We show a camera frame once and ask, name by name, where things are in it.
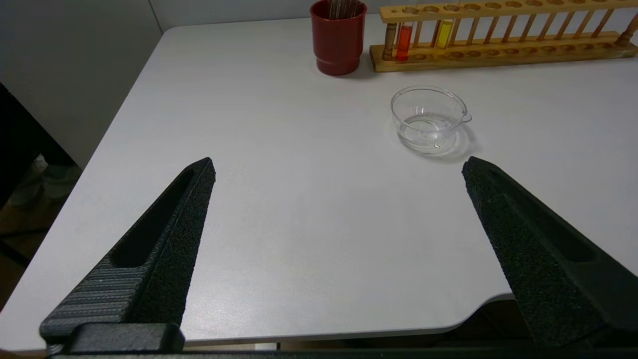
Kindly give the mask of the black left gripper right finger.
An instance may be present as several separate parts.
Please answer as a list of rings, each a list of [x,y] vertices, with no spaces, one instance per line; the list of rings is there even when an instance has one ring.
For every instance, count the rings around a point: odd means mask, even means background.
[[[538,345],[636,347],[636,275],[493,163],[470,157],[462,174]]]

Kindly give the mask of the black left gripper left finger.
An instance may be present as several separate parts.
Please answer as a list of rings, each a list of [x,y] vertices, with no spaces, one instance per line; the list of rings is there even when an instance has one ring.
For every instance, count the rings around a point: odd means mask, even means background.
[[[212,159],[187,166],[42,321],[46,347],[183,344],[179,327],[215,181]]]

